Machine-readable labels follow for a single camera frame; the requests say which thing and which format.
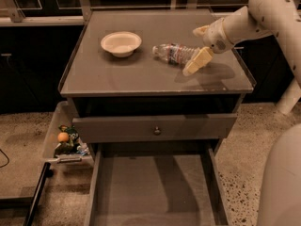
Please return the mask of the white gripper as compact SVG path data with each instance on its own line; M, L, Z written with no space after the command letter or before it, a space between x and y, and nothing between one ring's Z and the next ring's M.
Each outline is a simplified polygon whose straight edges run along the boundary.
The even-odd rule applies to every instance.
M214 53L222 54L234 47L226 35L223 22L223 19L218 19L210 25L197 27L193 30L196 37L203 37L203 43L208 47L198 48L194 52L182 70L185 76L190 76L206 66L213 59Z

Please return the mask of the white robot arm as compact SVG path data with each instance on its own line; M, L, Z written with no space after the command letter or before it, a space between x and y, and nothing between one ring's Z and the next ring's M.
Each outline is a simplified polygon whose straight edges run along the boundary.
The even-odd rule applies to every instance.
M248 4L212 24L193 30L203 41L186 63L189 76L244 40L272 35L285 56L294 79L301 85L301 17L293 0L248 0Z

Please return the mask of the white robot base leg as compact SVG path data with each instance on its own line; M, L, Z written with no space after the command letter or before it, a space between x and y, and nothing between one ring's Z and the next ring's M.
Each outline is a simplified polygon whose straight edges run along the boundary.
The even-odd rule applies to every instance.
M301 98L301 87L298 82L294 78L291 84L287 87L285 92L282 94L280 100L277 102L276 107L277 110L287 115L289 114L294 106L297 104L299 99Z

